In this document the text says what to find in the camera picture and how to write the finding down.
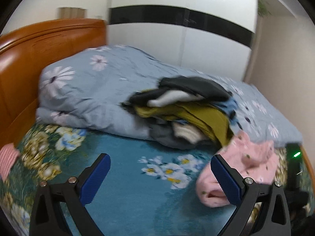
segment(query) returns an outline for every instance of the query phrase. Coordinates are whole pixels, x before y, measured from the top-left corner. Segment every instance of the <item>pink ribbed cloth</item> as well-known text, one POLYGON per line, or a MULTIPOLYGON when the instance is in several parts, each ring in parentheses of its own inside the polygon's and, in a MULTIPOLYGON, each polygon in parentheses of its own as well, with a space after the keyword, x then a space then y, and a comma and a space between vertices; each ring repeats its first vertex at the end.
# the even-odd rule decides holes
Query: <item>pink ribbed cloth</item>
MULTIPOLYGON (((249 140, 249 136, 244 131, 240 131, 218 154, 243 178, 251 177, 260 184, 273 182, 279 163, 279 157, 274 152, 273 141, 255 144, 249 140)), ((196 182, 196 193, 206 206, 221 207, 229 204, 211 171, 210 162, 199 175, 196 182)))
POLYGON ((7 180, 12 166, 19 156, 19 151, 14 148, 14 144, 7 144, 0 150, 0 176, 2 181, 7 180))

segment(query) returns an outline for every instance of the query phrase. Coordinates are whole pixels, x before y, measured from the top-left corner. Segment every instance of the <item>bed sheet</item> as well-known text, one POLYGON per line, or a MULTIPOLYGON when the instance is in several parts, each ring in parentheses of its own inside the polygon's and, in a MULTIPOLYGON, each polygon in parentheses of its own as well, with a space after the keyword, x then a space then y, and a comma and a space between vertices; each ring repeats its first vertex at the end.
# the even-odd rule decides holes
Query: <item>bed sheet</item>
POLYGON ((46 67, 40 77, 37 120, 152 140, 147 121, 123 110, 120 103, 135 91, 156 88, 163 77, 179 75, 211 79, 233 93, 239 105, 239 124, 231 126, 235 134, 241 127, 255 143, 302 143, 296 127, 254 86, 164 64, 124 45, 90 48, 46 67))
MULTIPOLYGON (((216 152, 209 147, 181 151, 153 141, 36 124, 18 149, 20 158, 8 179, 0 181, 0 205, 19 235, 28 235, 37 184, 78 176, 100 153, 110 155, 112 167, 86 208, 105 235, 216 236, 234 211, 234 206, 206 207, 196 196, 198 174, 216 152)), ((276 179, 285 183, 285 149, 277 151, 276 179)), ((62 208, 78 236, 69 211, 62 208)))

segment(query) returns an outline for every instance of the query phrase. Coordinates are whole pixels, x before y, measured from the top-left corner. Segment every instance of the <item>black stripe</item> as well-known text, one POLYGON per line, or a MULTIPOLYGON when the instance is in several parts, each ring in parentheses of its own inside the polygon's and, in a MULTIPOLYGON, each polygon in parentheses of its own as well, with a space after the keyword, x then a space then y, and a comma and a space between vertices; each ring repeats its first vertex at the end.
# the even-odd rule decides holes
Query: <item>black stripe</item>
POLYGON ((110 8, 110 24, 162 23, 217 34, 248 47, 253 33, 231 21, 204 12, 165 5, 133 5, 110 8))

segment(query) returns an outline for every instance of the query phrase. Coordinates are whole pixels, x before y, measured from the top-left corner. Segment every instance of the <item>green plant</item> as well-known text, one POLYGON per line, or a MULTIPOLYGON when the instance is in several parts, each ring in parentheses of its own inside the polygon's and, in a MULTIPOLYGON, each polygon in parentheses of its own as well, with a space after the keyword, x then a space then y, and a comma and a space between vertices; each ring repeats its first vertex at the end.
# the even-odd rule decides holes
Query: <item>green plant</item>
POLYGON ((258 0, 258 15, 260 17, 271 15, 270 11, 268 11, 267 6, 263 0, 258 0))

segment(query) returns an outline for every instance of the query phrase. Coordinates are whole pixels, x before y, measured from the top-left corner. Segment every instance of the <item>beige wall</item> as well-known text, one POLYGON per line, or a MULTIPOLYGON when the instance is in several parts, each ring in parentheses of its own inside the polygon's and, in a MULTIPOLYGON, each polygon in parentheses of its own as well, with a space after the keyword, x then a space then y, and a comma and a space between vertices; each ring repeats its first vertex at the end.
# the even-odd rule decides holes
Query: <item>beige wall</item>
POLYGON ((303 134, 315 166, 315 26, 306 18, 266 17, 249 77, 303 134))
POLYGON ((57 19, 58 7, 87 9, 88 18, 107 19, 107 0, 23 0, 13 12, 2 34, 33 23, 57 19))

